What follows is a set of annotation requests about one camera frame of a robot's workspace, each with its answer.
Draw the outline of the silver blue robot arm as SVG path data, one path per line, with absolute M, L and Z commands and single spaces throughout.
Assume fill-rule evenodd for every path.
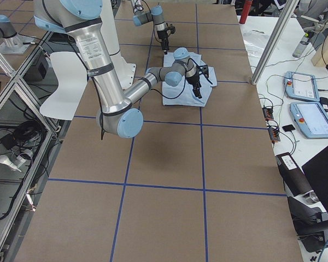
M 208 66 L 196 63 L 184 47 L 174 51 L 170 67 L 152 67 L 128 89 L 122 89 L 117 75 L 120 66 L 108 51 L 118 39 L 110 1 L 34 1 L 33 6 L 37 27 L 74 39 L 97 90 L 103 133 L 135 137 L 142 129 L 143 115 L 133 104 L 159 82 L 176 87 L 185 79 L 195 97 L 202 97 L 200 76 L 209 77 Z
M 152 22 L 155 40 L 161 45 L 161 49 L 166 55 L 169 51 L 169 36 L 175 33 L 176 28 L 165 21 L 162 6 L 158 4 L 149 8 L 146 1 L 130 2 L 134 25 L 141 26 Z

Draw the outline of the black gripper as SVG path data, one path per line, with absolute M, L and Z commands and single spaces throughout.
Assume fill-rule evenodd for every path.
M 202 99 L 200 92 L 201 83 L 200 75 L 209 78 L 208 65 L 194 65 L 193 68 L 186 73 L 186 80 L 192 86 L 193 94 L 196 98 Z
M 175 27 L 172 24 L 161 23 L 155 25 L 155 31 L 157 32 L 157 36 L 161 42 L 161 47 L 163 53 L 166 55 L 168 53 L 168 45 L 169 45 L 169 35 L 175 33 Z

